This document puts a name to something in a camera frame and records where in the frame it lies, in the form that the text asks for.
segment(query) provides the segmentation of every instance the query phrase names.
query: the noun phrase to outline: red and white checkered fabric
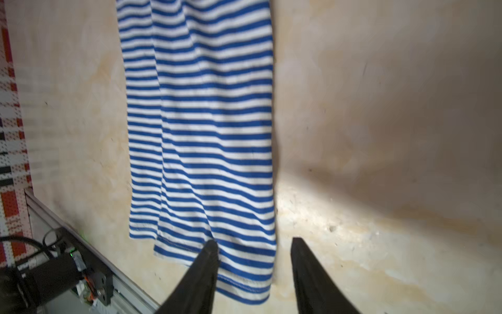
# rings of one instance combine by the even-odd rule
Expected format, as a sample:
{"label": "red and white checkered fabric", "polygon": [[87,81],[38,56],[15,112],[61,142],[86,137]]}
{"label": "red and white checkered fabric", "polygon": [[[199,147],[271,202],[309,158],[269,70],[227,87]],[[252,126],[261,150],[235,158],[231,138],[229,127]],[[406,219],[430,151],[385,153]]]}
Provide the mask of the red and white checkered fabric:
{"label": "red and white checkered fabric", "polygon": [[[18,101],[4,0],[0,0],[0,235],[31,237],[24,189],[31,186],[30,165]],[[23,243],[0,245],[0,268],[33,253]]]}

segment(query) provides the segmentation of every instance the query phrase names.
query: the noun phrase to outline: striped shirt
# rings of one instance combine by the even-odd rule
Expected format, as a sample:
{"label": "striped shirt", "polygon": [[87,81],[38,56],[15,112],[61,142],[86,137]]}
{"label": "striped shirt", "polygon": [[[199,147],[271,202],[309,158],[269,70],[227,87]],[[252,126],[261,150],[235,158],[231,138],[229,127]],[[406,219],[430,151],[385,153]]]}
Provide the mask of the striped shirt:
{"label": "striped shirt", "polygon": [[270,294],[272,26],[268,0],[117,0],[133,198],[130,237],[190,265],[219,246],[217,291]]}

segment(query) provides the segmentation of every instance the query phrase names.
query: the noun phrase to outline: wooden surface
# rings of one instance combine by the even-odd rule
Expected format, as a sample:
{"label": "wooden surface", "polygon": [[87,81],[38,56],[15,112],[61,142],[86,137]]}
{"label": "wooden surface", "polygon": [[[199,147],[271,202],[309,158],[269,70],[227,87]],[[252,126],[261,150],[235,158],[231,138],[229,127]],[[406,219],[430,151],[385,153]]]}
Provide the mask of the wooden surface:
{"label": "wooden surface", "polygon": [[[128,238],[115,3],[6,0],[35,195],[162,302],[185,271]],[[499,313],[502,2],[273,0],[278,255],[301,236],[364,314]]]}

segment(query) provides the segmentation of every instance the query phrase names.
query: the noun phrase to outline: black cable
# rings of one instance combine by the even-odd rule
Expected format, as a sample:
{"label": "black cable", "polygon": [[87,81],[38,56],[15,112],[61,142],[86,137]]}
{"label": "black cable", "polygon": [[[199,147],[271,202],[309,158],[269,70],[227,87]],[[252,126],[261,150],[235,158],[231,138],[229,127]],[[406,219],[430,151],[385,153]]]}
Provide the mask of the black cable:
{"label": "black cable", "polygon": [[53,244],[47,245],[47,244],[45,243],[45,239],[47,238],[47,236],[48,236],[51,232],[55,231],[56,229],[57,229],[57,228],[52,228],[51,230],[47,231],[47,232],[44,234],[44,237],[42,238],[42,244],[43,244],[44,246],[46,246],[46,247],[52,247],[53,245],[58,244],[58,242],[62,240],[62,239],[59,239],[59,238],[58,238],[58,235],[56,234],[56,241],[55,241]]}
{"label": "black cable", "polygon": [[54,259],[54,255],[52,255],[52,253],[49,251],[49,248],[44,246],[42,243],[40,243],[36,240],[26,238],[26,237],[21,237],[21,236],[0,237],[0,242],[7,242],[7,241],[9,241],[9,242],[23,242],[23,243],[29,244],[33,247],[38,248],[40,251],[43,251],[49,259]]}
{"label": "black cable", "polygon": [[[63,238],[57,238],[57,239],[56,239],[56,241],[54,241],[53,243],[51,243],[51,244],[49,244],[49,245],[45,243],[45,240],[46,240],[47,236],[48,236],[51,232],[55,231],[56,229],[57,229],[57,228],[52,228],[51,230],[49,230],[48,232],[46,232],[46,233],[45,233],[45,235],[44,235],[44,237],[42,238],[42,244],[43,244],[43,245],[44,245],[47,249],[52,248],[53,246],[55,246],[56,244],[58,244],[59,242],[61,242],[61,240],[63,239]],[[32,258],[34,258],[35,256],[39,255],[40,253],[44,253],[44,251],[43,251],[43,250],[39,250],[39,251],[37,251],[37,252],[33,253],[33,254],[32,254],[32,255],[30,255],[30,256],[27,256],[27,257],[25,257],[25,258],[23,258],[23,259],[20,259],[19,261],[17,261],[17,262],[16,262],[16,266],[23,265],[24,263],[28,262],[29,260],[31,260],[31,259],[32,259]]]}

